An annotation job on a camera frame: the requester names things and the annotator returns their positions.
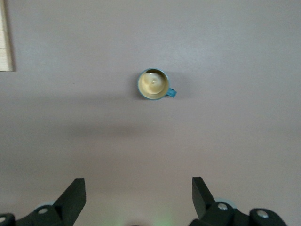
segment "blue mug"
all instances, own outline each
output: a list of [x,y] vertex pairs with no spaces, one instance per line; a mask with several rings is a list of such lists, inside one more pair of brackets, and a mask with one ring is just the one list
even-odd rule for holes
[[137,82],[139,92],[149,100],[159,100],[165,96],[175,97],[177,92],[169,85],[168,76],[158,68],[144,70]]

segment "black object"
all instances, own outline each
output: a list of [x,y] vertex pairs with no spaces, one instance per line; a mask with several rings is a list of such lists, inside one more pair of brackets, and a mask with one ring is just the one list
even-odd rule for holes
[[215,202],[201,177],[192,178],[192,200],[199,219],[189,226],[287,226],[273,211],[253,209],[248,216],[227,203]]
[[0,226],[72,226],[85,204],[85,180],[75,179],[53,205],[38,207],[17,221],[11,213],[0,214]]

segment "mug rim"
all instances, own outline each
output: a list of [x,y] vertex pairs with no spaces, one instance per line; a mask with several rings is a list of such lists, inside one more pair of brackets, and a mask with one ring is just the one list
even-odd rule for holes
[[168,81],[168,89],[170,89],[170,82],[169,82],[169,77],[168,77],[168,75],[167,75],[164,71],[162,71],[161,69],[159,69],[159,68],[157,68],[157,67],[150,67],[150,68],[148,68],[148,69],[145,69],[145,70],[144,70],[143,72],[141,72],[141,74],[139,75],[139,77],[138,77],[138,79],[137,79],[137,88],[138,88],[138,91],[139,91],[139,93],[141,94],[141,96],[143,96],[144,98],[146,98],[146,99],[148,99],[148,100],[160,100],[160,99],[162,99],[163,97],[165,97],[166,94],[165,94],[164,96],[160,97],[160,98],[150,99],[150,98],[146,97],[145,95],[143,95],[142,92],[141,92],[140,89],[139,89],[139,80],[140,80],[141,76],[142,76],[143,74],[145,74],[145,73],[146,73],[147,71],[149,71],[149,70],[157,70],[157,71],[160,71],[162,74],[164,74],[165,77],[166,77],[166,79],[167,79],[167,81]]

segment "wooden board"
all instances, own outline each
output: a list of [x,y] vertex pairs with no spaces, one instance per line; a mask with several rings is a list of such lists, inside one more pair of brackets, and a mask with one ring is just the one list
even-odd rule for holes
[[9,46],[4,0],[0,0],[0,17],[0,71],[10,72],[13,70],[13,67]]

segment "mug handle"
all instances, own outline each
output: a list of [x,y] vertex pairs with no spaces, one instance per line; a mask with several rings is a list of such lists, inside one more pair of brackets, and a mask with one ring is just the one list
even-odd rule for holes
[[169,88],[168,91],[167,91],[167,93],[166,93],[166,95],[170,96],[170,97],[175,97],[176,93],[177,93],[177,91],[175,91],[172,88]]

